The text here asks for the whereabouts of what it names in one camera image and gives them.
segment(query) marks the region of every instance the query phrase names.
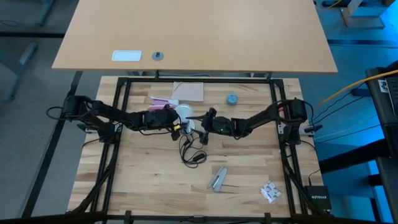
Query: light wood desk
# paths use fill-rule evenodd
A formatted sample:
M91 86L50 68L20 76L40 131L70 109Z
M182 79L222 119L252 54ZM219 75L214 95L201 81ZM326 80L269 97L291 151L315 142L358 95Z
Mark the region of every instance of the light wood desk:
M337 72L312 0L81 0L53 68Z
M97 100L112 105L117 80L117 77L103 77ZM284 79L284 84L287 99L302 99L298 79ZM204 86L204 102L189 103L194 115L204 114L212 106L218 116L249 118L271 103L268 84L205 83ZM146 110L150 96L170 98L171 92L172 83L132 83L126 111ZM236 106L226 104L226 95L231 92L239 96ZM196 126L202 131L199 123ZM97 137L89 134L86 141ZM313 143L310 138L302 139ZM68 209L77 207L94 186L102 150L103 144L99 142L84 147ZM180 160L178 141L172 141L169 134L142 136L124 128L108 214L124 215L131 210L133 215L263 217L269 212L272 217L290 216L275 122L238 141L210 134L204 150L207 161L189 169ZM297 155L303 184L308 184L308 175L319 169L317 155L305 143L297 146ZM228 174L221 192L214 193L206 185L220 166L228 167ZM311 178L313 185L323 185L320 172ZM268 180L282 192L273 204L259 193ZM292 188L296 211L300 213L298 193L294 185ZM103 195L104 190L100 193L100 205Z

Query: black metal frame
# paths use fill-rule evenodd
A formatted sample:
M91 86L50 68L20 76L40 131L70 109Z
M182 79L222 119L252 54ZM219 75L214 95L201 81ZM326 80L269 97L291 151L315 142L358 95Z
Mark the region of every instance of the black metal frame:
M67 96L74 95L76 92L76 88L82 72L76 72L75 77L73 79L71 88L67 94ZM123 102L121 110L125 111L127 108L127 101L129 97L129 92L131 89L131 83L133 82L204 82L204 83L262 83L269 84L271 90L271 98L272 102L277 101L277 92L275 86L279 88L280 99L285 100L285 89L284 83L282 79L232 79L232 78L160 78L159 71L155 73L155 77L152 78L129 78L129 77L121 77L118 78L117 87L114 95L113 107L117 107L119 103L119 96L123 86L125 87ZM289 112L286 108L284 108L284 116L289 118ZM290 167L289 161L287 160L286 153L286 145L281 141L282 134L278 134L279 138L279 146L281 151L282 158L282 166L284 170L284 180L286 185L286 194L287 200L289 204L290 218L272 218L269 213L265 213L263 217L203 217L203 216L155 216L155 215L131 215L131 211L126 211L125 215L107 215L109 201L112 192L113 185L113 177L114 171L116 168L116 161L119 152L119 143L114 144L113 153L111 156L111 160L109 165L106 166L106 157L109 152L109 144L104 144L103 153L101 155L100 164L98 167L98 175L96 179L96 185L93 187L93 190L90 192L91 197L89 201L86 200L86 203L91 203L90 212L85 212L86 208L80 207L75 209L72 212L68 212L63 215L51 215L51 216L42 216L42 217L31 217L35 203L39 196L40 190L44 183L45 176L50 166L50 162L52 160L52 156L55 152L58 140L60 138L60 134L63 129L63 125L65 124L65 120L58 120L54 132L51 136L50 143L47 146L47 152L45 154L44 161L40 167L39 174L35 180L34 186L30 191L29 199L25 205L24 211L22 213L22 218L12 219L12 220L0 220L0 224L4 223L93 223L97 221L103 221L103 224L106 223L107 220L124 220L125 223L132 223L134 220L163 220L163 221L188 221L194 223L204 223L204 222L261 222L261 223L318 223L320 218L324 223L355 223L356 220L344 219L344 218L334 218L329 215L317 215L314 212L316 206L310 201L308 195L306 194L306 190L302 185L301 175L300 175L300 167L297 159L297 153L295 146L289 146L292 163L294 170ZM118 138L121 137L122 129L119 129L116 133ZM105 179L108 179L106 184L106 189L104 193L104 202L102 204L102 209L100 212L97 212L98 206L98 197L100 194L100 188L104 183ZM297 214L295 211L295 204L293 198L292 185L293 182L299 192L299 200L302 214ZM313 214L308 215L308 208L312 209Z

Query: pink object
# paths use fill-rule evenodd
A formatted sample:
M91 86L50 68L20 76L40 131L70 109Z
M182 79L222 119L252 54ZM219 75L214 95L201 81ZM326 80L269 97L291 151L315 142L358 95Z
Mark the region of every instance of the pink object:
M151 98L153 101L155 101L155 100L165 101L165 102L167 102L167 103L170 104L170 105L178 106L178 105L180 104L180 102L179 102L178 100L170 100L170 99L159 98L159 97L154 97L154 96L151 96L150 98Z
M164 101L164 100L153 100L152 104L153 105L167 105L169 102Z
M147 110L154 111L154 110L161 110L164 108L164 105L150 105L148 106Z

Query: yellow cable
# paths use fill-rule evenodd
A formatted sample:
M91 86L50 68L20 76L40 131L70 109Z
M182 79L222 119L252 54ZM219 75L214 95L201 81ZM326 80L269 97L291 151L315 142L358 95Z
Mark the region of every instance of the yellow cable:
M331 7L334 7L334 6L336 6L337 4L339 4L340 2L342 2L343 0L339 0L339 1L337 1L336 3L334 3L334 4L332 4L331 6L328 6L328 7L323 7L323 8L319 8L319 7L317 7L317 9L330 9Z
M337 93L335 93L335 94L329 96L327 99L325 99L325 100L323 100L322 102L320 102L317 106L320 106L320 105L326 103L327 101L329 101L329 100L333 99L334 97L336 97L336 96L342 94L344 91L348 90L349 88L351 88L351 87L353 87L353 86L356 86L356 85L358 85L358 84L361 84L361 83L364 83L364 82L367 82L367 81L370 81L370 80L373 80L373 79L377 79L377 78L381 78L381 77L386 77L386 76L389 76L389 75L393 75L393 74L395 74L395 73L398 73L398 70L394 70L394 71L391 71L391 72L386 72L386 73L378 74L378 75L375 75L375 76L372 76L372 77L369 77L369 78L364 78L364 79L362 79L362 80L360 80L360 81L354 82L353 84L350 84L349 86L344 87L342 90L338 91Z

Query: electronic equipment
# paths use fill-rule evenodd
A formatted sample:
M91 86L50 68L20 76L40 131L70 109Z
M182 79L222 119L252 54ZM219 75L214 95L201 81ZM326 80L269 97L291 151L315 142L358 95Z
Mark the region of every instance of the electronic equipment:
M324 211L331 210L331 202L328 187L326 186L305 186L312 203Z

